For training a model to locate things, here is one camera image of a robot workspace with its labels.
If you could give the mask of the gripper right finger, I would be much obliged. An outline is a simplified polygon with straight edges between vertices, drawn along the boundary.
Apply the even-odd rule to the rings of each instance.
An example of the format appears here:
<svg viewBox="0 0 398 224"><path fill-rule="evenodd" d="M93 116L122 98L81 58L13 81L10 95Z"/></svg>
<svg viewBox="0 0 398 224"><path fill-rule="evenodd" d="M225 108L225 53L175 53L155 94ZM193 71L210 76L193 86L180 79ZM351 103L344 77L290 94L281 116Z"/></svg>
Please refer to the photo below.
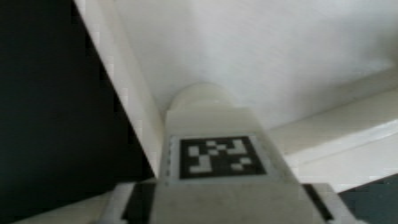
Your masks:
<svg viewBox="0 0 398 224"><path fill-rule="evenodd" d="M306 183L303 187L326 224L369 224L356 218L331 185L328 183Z"/></svg>

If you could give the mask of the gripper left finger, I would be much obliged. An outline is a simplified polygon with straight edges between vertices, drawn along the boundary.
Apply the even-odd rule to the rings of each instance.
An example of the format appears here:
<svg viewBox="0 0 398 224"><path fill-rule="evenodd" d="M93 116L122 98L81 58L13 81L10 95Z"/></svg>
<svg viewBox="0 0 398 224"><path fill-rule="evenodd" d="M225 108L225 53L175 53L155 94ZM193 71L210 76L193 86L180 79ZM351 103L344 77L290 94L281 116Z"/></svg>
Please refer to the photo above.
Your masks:
<svg viewBox="0 0 398 224"><path fill-rule="evenodd" d="M155 182L130 182L116 186L100 224L150 224L155 189Z"/></svg>

